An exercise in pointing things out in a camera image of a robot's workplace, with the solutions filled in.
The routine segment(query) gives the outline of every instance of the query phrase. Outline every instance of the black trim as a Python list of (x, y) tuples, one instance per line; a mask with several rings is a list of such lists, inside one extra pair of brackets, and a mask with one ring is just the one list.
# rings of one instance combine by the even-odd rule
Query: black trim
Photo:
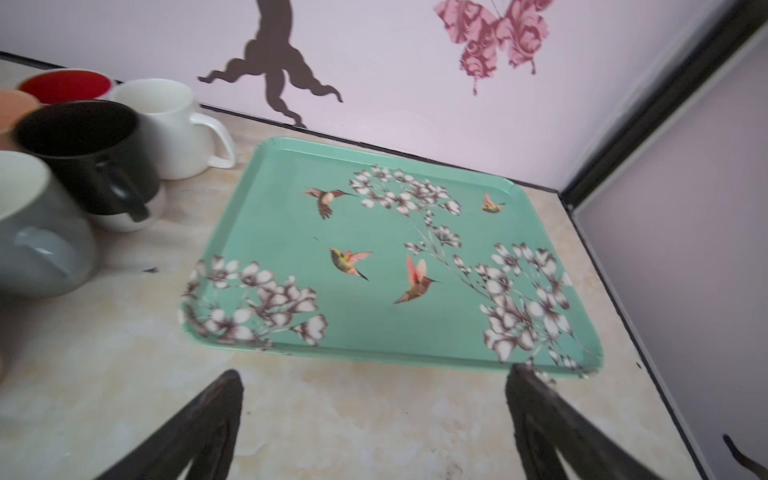
[(614, 298), (614, 294), (611, 291), (611, 288), (608, 287), (608, 284), (605, 281), (605, 276), (600, 271), (600, 268), (598, 268), (598, 264), (595, 263), (594, 256), (592, 255), (592, 251), (589, 250), (589, 247), (587, 246), (586, 238), (581, 233), (581, 230), (579, 230), (578, 225), (574, 221), (573, 215), (572, 215), (571, 211), (569, 211), (568, 205), (566, 204), (565, 199), (563, 197), (561, 197), (560, 201), (562, 202), (563, 208), (565, 208), (565, 211), (568, 212), (568, 219), (571, 221), (571, 225), (573, 226), (574, 230), (576, 231), (576, 234), (578, 235), (578, 239), (581, 241), (581, 244), (584, 246), (584, 249), (587, 251), (587, 255), (589, 256), (589, 260), (592, 262), (592, 266), (594, 267), (594, 271), (598, 273), (598, 277), (600, 278), (600, 281), (603, 283), (603, 288), (605, 289), (606, 293), (608, 294), (608, 298), (610, 298), (611, 302), (614, 304), (614, 308), (616, 309), (616, 313), (619, 315), (619, 318), (621, 319), (621, 322), (624, 324), (624, 329), (627, 330), (627, 333), (629, 334), (629, 338), (632, 340), (632, 344), (634, 345), (634, 349), (637, 350), (637, 354), (640, 356), (640, 360), (643, 363), (643, 366), (645, 366), (646, 373), (650, 377), (650, 380), (656, 386), (656, 391), (659, 392), (659, 396), (661, 397), (661, 401), (664, 402), (664, 406), (667, 407), (667, 412), (669, 412), (670, 418), (672, 418), (672, 423), (674, 423), (675, 428), (677, 428), (677, 432), (680, 434), (680, 437), (683, 439), (683, 443), (685, 444), (685, 448), (688, 449), (688, 454), (694, 460), (694, 464), (696, 466), (696, 470), (699, 471), (699, 475), (701, 475), (701, 478), (703, 480), (709, 480), (709, 477), (707, 477), (707, 473), (704, 471), (704, 467), (703, 467), (703, 465), (701, 465), (701, 462), (699, 461), (699, 458), (696, 455), (696, 452), (694, 451), (693, 446), (688, 441), (688, 437), (686, 435), (686, 432), (683, 430), (683, 427), (680, 425), (680, 421), (677, 420), (677, 416), (675, 415), (675, 412), (672, 409), (672, 405), (670, 405), (669, 400), (667, 400), (667, 396), (664, 395), (664, 391), (661, 389), (661, 385), (659, 384), (659, 381), (656, 378), (656, 374), (648, 366), (648, 361), (645, 358), (645, 354), (643, 353), (643, 350), (640, 348), (640, 345), (637, 343), (637, 339), (634, 337), (634, 334), (632, 333), (632, 329), (629, 327), (629, 323), (627, 322), (627, 319), (624, 318), (624, 313), (621, 311), (621, 308), (619, 308), (619, 304), (616, 302), (616, 299)]
[(739, 0), (710, 28), (634, 113), (608, 138), (563, 190), (568, 211), (600, 183), (672, 115), (768, 19), (765, 0)]
[(51, 70), (52, 68), (64, 68), (61, 65), (55, 65), (46, 61), (35, 60), (34, 58), (26, 58), (21, 55), (14, 55), (6, 51), (0, 51), (0, 59), (12, 61), (21, 65), (27, 65), (28, 67), (40, 68), (41, 70)]
[[(60, 67), (58, 65), (53, 65), (53, 64), (50, 64), (50, 63), (47, 63), (47, 62), (44, 62), (44, 61), (38, 61), (38, 60), (35, 60), (33, 58), (26, 58), (26, 57), (22, 57), (22, 56), (19, 56), (19, 55), (10, 54), (10, 53), (7, 53), (5, 51), (0, 51), (0, 59), (8, 60), (8, 61), (13, 61), (14, 63), (19, 63), (19, 64), (22, 64), (22, 65), (27, 65), (29, 67), (41, 68), (43, 70), (49, 70), (51, 68), (63, 68), (63, 67)], [(471, 168), (460, 167), (458, 165), (451, 165), (451, 164), (447, 164), (445, 162), (441, 162), (441, 161), (437, 161), (437, 160), (432, 160), (431, 158), (420, 157), (419, 155), (407, 154), (406, 152), (401, 152), (401, 151), (398, 151), (398, 150), (393, 150), (392, 148), (380, 147), (380, 146), (374, 145), (374, 144), (367, 144), (367, 143), (362, 142), (362, 141), (348, 140), (346, 138), (335, 137), (335, 136), (329, 135), (329, 134), (323, 134), (323, 133), (320, 133), (318, 131), (312, 131), (312, 130), (307, 130), (305, 128), (294, 127), (293, 125), (284, 124), (284, 123), (281, 123), (279, 121), (267, 120), (266, 118), (254, 117), (252, 115), (241, 114), (241, 113), (236, 112), (236, 111), (227, 110), (226, 108), (219, 108), (219, 107), (214, 107), (213, 105), (205, 105), (205, 104), (202, 104), (201, 107), (203, 107), (203, 108), (205, 108), (207, 110), (217, 111), (217, 112), (222, 113), (222, 114), (233, 115), (234, 117), (246, 118), (247, 120), (258, 121), (258, 122), (263, 123), (263, 124), (273, 125), (275, 127), (282, 127), (282, 128), (287, 128), (287, 129), (293, 130), (293, 131), (300, 131), (300, 132), (303, 132), (305, 134), (314, 135), (315, 137), (325, 138), (327, 140), (335, 140), (335, 141), (338, 141), (338, 142), (341, 142), (341, 143), (344, 143), (344, 144), (348, 144), (348, 145), (355, 145), (357, 147), (368, 148), (370, 150), (380, 151), (380, 152), (382, 152), (384, 154), (396, 155), (398, 157), (409, 158), (411, 160), (422, 161), (422, 162), (426, 162), (428, 164), (433, 164), (433, 165), (442, 165), (443, 167), (458, 168), (459, 170), (467, 170), (467, 171), (471, 171), (471, 172), (478, 172), (478, 173), (481, 173), (481, 174), (484, 173), (484, 172), (481, 172), (479, 170), (473, 170)], [(545, 192), (549, 192), (550, 194), (557, 194), (557, 195), (560, 194), (560, 192), (558, 190), (554, 189), (554, 188), (543, 187), (541, 185), (536, 185), (536, 184), (530, 184), (528, 182), (524, 182), (524, 181), (520, 181), (520, 180), (515, 180), (515, 179), (512, 179), (512, 178), (507, 178), (507, 180), (515, 182), (517, 185), (520, 185), (521, 187), (528, 187), (528, 188), (534, 188), (536, 190), (543, 190)]]
[[(294, 127), (293, 125), (288, 125), (288, 124), (280, 123), (279, 121), (267, 120), (266, 118), (253, 117), (251, 115), (241, 114), (241, 113), (238, 113), (236, 111), (227, 110), (226, 108), (218, 108), (218, 107), (213, 107), (211, 105), (206, 105), (206, 104), (202, 104), (201, 106), (203, 108), (207, 109), (207, 110), (217, 111), (217, 112), (220, 112), (222, 114), (228, 114), (228, 115), (233, 115), (235, 117), (246, 118), (248, 120), (258, 121), (258, 122), (261, 122), (263, 124), (274, 125), (275, 127), (287, 128), (287, 129), (293, 130), (293, 131), (300, 131), (300, 132), (303, 132), (305, 134), (314, 135), (315, 137), (325, 138), (327, 140), (335, 140), (335, 141), (339, 141), (339, 142), (342, 142), (342, 143), (348, 144), (348, 145), (355, 145), (357, 147), (368, 148), (370, 150), (380, 151), (380, 152), (382, 152), (384, 154), (390, 154), (390, 155), (396, 155), (398, 157), (409, 158), (411, 160), (421, 161), (421, 162), (425, 162), (427, 164), (442, 165), (443, 167), (450, 167), (450, 168), (458, 168), (459, 170), (466, 170), (466, 171), (470, 171), (470, 172), (477, 172), (479, 174), (484, 174), (485, 173), (485, 172), (481, 172), (479, 170), (473, 170), (471, 168), (461, 167), (459, 165), (447, 164), (445, 162), (433, 160), (431, 158), (420, 157), (419, 155), (407, 154), (406, 152), (401, 152), (401, 151), (398, 151), (398, 150), (393, 150), (392, 148), (380, 147), (378, 145), (367, 144), (367, 143), (362, 142), (362, 141), (349, 140), (347, 138), (334, 137), (333, 135), (323, 134), (323, 133), (320, 133), (318, 131), (311, 131), (311, 130), (307, 130), (305, 128)], [(558, 192), (554, 188), (542, 187), (541, 185), (530, 184), (528, 182), (524, 182), (524, 181), (520, 181), (520, 180), (515, 180), (515, 179), (512, 179), (512, 178), (507, 178), (507, 180), (515, 182), (517, 185), (520, 185), (522, 187), (535, 188), (536, 190), (543, 190), (545, 192), (549, 192), (550, 194), (557, 194), (558, 196), (560, 194), (560, 192)]]

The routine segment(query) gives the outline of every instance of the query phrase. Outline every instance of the tray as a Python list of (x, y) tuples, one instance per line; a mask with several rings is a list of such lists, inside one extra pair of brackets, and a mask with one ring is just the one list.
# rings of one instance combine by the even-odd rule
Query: tray
[(254, 152), (180, 319), (207, 345), (290, 355), (571, 376), (603, 361), (520, 187), (284, 137)]

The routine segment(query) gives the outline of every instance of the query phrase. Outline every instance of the brown tree silhouette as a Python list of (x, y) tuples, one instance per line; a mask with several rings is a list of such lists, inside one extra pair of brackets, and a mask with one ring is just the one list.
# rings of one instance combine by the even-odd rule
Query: brown tree silhouette
[(306, 89), (317, 96), (334, 94), (342, 101), (338, 90), (330, 85), (321, 84), (304, 61), (301, 52), (289, 43), (293, 24), (293, 11), (290, 0), (257, 0), (261, 11), (259, 30), (253, 40), (245, 44), (243, 58), (233, 58), (227, 62), (223, 71), (213, 70), (207, 77), (197, 77), (205, 83), (220, 78), (234, 83), (243, 75), (264, 75), (266, 82), (266, 102), (274, 111), (290, 117), (297, 127), (306, 128), (301, 115), (291, 111), (280, 98), (285, 87), (285, 74), (296, 88)]

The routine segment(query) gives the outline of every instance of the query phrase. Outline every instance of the hummingbird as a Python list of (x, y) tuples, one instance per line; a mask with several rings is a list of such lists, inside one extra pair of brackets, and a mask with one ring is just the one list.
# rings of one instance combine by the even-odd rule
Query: hummingbird
[(430, 283), (440, 283), (437, 280), (432, 280), (427, 277), (427, 263), (423, 258), (419, 260), (418, 266), (413, 266), (413, 258), (408, 255), (406, 265), (408, 267), (408, 281), (411, 283), (411, 288), (407, 289), (395, 303), (410, 302), (415, 298), (424, 296), (424, 294), (427, 293)]
[(485, 200), (482, 202), (482, 211), (488, 212), (489, 214), (497, 214), (498, 212), (502, 211), (502, 205), (506, 204), (494, 204), (493, 200), (491, 200), (491, 197), (488, 194), (485, 194)]
[(368, 258), (368, 255), (373, 252), (360, 252), (353, 254), (351, 250), (344, 250), (343, 252), (339, 252), (336, 248), (332, 248), (330, 250), (331, 260), (333, 260), (333, 264), (336, 265), (336, 268), (343, 271), (344, 273), (348, 273), (349, 275), (361, 276), (362, 278), (368, 280), (367, 276), (357, 271), (355, 268), (355, 263)]
[(341, 190), (331, 190), (330, 192), (324, 192), (316, 188), (310, 188), (310, 191), (304, 193), (310, 195), (311, 197), (317, 198), (317, 210), (320, 212), (320, 218), (323, 220), (330, 217), (333, 213), (328, 205), (333, 202), (334, 198), (341, 197), (342, 195), (352, 195), (353, 197), (357, 197), (355, 194), (348, 194), (347, 192), (342, 192)]

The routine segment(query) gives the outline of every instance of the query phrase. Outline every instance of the white flower print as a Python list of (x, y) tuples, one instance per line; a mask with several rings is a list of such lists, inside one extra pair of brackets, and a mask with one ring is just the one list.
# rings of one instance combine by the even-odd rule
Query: white flower print
[(237, 267), (240, 266), (240, 262), (232, 260), (229, 263), (224, 263), (224, 259), (218, 255), (214, 255), (213, 270), (208, 275), (208, 279), (213, 282), (216, 288), (228, 288), (228, 280), (237, 278)]
[(523, 270), (522, 268), (520, 268), (520, 265), (518, 264), (517, 259), (515, 259), (514, 257), (512, 257), (512, 255), (509, 254), (509, 252), (504, 247), (504, 245), (497, 243), (495, 247), (498, 254), (491, 255), (491, 260), (496, 262), (498, 265), (503, 265), (502, 267), (503, 271), (509, 272), (510, 270), (512, 270), (512, 272), (515, 275), (520, 275)]
[(459, 255), (453, 256), (453, 263), (456, 265), (456, 268), (464, 272), (465, 275), (469, 275), (470, 273), (472, 273), (472, 268), (466, 266), (464, 264), (464, 260), (462, 260), (462, 258)]
[(449, 213), (459, 215), (462, 212), (462, 206), (458, 204), (456, 200), (450, 200), (448, 203), (440, 205), (445, 208)]
[[(283, 285), (279, 285), (274, 279), (274, 273), (262, 270), (255, 261), (248, 263), (239, 274), (235, 273), (239, 265), (236, 260), (226, 263), (222, 257), (214, 256), (213, 271), (206, 276), (204, 262), (201, 260), (196, 264), (179, 311), (183, 324), (195, 335), (224, 345), (240, 344), (264, 351), (273, 346), (270, 334), (292, 330), (310, 345), (316, 346), (328, 326), (325, 316), (314, 316), (304, 323), (290, 325), (297, 316), (318, 310), (315, 290), (300, 289), (296, 286), (294, 276), (289, 276)], [(209, 279), (214, 286), (215, 283), (220, 285), (209, 292), (214, 296), (212, 300), (202, 299), (198, 303), (205, 311), (204, 315), (198, 317), (190, 301), (195, 299), (201, 276)], [(228, 316), (219, 305), (218, 289), (226, 288), (229, 280), (234, 279), (238, 279), (238, 286), (245, 290), (240, 303), (232, 315)]]
[(198, 260), (194, 264), (194, 268), (192, 269), (192, 273), (190, 273), (190, 279), (187, 281), (187, 288), (184, 290), (184, 293), (181, 294), (183, 298), (192, 300), (196, 299), (196, 292), (197, 288), (200, 286), (200, 278), (205, 278), (205, 262), (202, 260)]
[(371, 167), (371, 174), (382, 182), (388, 182), (392, 178), (392, 175), (389, 174), (389, 168), (381, 168), (378, 165)]
[(250, 319), (252, 313), (250, 308), (235, 310), (235, 313), (232, 314), (232, 318), (226, 325), (227, 329), (224, 330), (224, 333), (218, 339), (219, 343), (248, 343), (256, 341), (256, 333), (243, 325), (243, 323)]
[(483, 332), (485, 346), (496, 352), (499, 362), (506, 361), (515, 349), (516, 339), (512, 336), (496, 333), (493, 330)]
[(259, 264), (251, 262), (240, 272), (240, 287), (257, 287), (269, 282), (273, 277), (274, 273), (269, 270), (259, 271)]
[(414, 243), (410, 243), (410, 242), (406, 243), (406, 248), (408, 250), (411, 250), (414, 255), (419, 255), (422, 252), (422, 249)]
[(325, 337), (328, 322), (324, 315), (316, 315), (304, 323), (291, 327), (291, 330), (299, 334), (302, 340), (311, 346), (317, 346), (317, 341)]
[(527, 306), (528, 312), (532, 316), (544, 319), (544, 326), (551, 339), (558, 338), (560, 332), (573, 335), (571, 323), (565, 318), (565, 315), (553, 311), (546, 302), (530, 302)]
[(488, 279), (488, 265), (483, 265), (482, 263), (478, 263), (477, 265), (475, 265), (475, 272), (477, 272), (480, 278), (482, 278), (483, 280)]
[(461, 248), (462, 243), (459, 241), (460, 237), (458, 234), (451, 233), (451, 229), (445, 225), (432, 228), (432, 232), (435, 234), (435, 238), (437, 238), (441, 245), (450, 245), (454, 248)]
[(576, 363), (576, 360), (573, 360), (570, 356), (563, 356), (563, 365), (567, 366), (571, 370), (578, 370), (581, 367)]
[[(481, 311), (490, 323), (484, 334), (485, 344), (494, 350), (499, 361), (504, 362), (519, 348), (528, 352), (530, 358), (525, 361), (532, 364), (546, 349), (558, 365), (570, 368), (558, 342), (562, 335), (573, 336), (571, 324), (562, 312), (569, 307), (564, 287), (570, 285), (570, 280), (564, 273), (557, 274), (558, 261), (552, 252), (544, 248), (532, 250), (526, 243), (512, 244), (508, 250), (509, 247), (496, 243), (495, 252), (490, 256), (491, 266), (485, 263), (478, 263), (474, 268), (468, 266), (465, 258), (445, 252), (446, 245), (462, 247), (458, 232), (435, 221), (435, 217), (442, 220), (441, 210), (457, 216), (462, 213), (462, 205), (445, 187), (429, 178), (417, 179), (400, 169), (385, 171), (379, 166), (369, 169), (372, 174), (364, 170), (353, 180), (359, 182), (353, 187), (369, 189), (362, 204), (372, 208), (383, 198), (402, 215), (411, 218), (414, 214), (421, 215), (423, 224), (410, 222), (421, 238), (406, 242), (405, 248), (414, 255), (434, 257), (468, 288), (483, 296), (487, 303), (481, 306)], [(479, 280), (473, 280), (475, 273)], [(530, 293), (533, 298), (527, 294), (530, 287), (536, 292)]]
[(227, 314), (222, 308), (217, 306), (210, 310), (204, 325), (209, 332), (218, 332), (223, 329), (228, 322), (229, 319), (227, 318)]
[(413, 196), (411, 194), (409, 194), (408, 192), (403, 192), (399, 196), (395, 197), (392, 200), (392, 202), (394, 204), (397, 204), (397, 207), (395, 208), (397, 209), (398, 212), (408, 216), (411, 210), (416, 210), (419, 208), (416, 206), (416, 204), (412, 202), (412, 198)]
[(507, 274), (498, 268), (491, 266), (485, 269), (485, 274), (488, 275), (485, 289), (491, 294), (491, 298), (495, 295), (505, 295), (509, 291), (509, 287), (512, 286), (512, 281), (507, 277)]
[(554, 276), (554, 272), (558, 268), (558, 261), (554, 259), (554, 256), (549, 250), (544, 250), (542, 248), (536, 249), (535, 264), (546, 276)]
[(392, 176), (395, 178), (395, 181), (398, 181), (401, 184), (410, 184), (415, 180), (413, 175), (406, 175), (400, 169), (397, 169)]

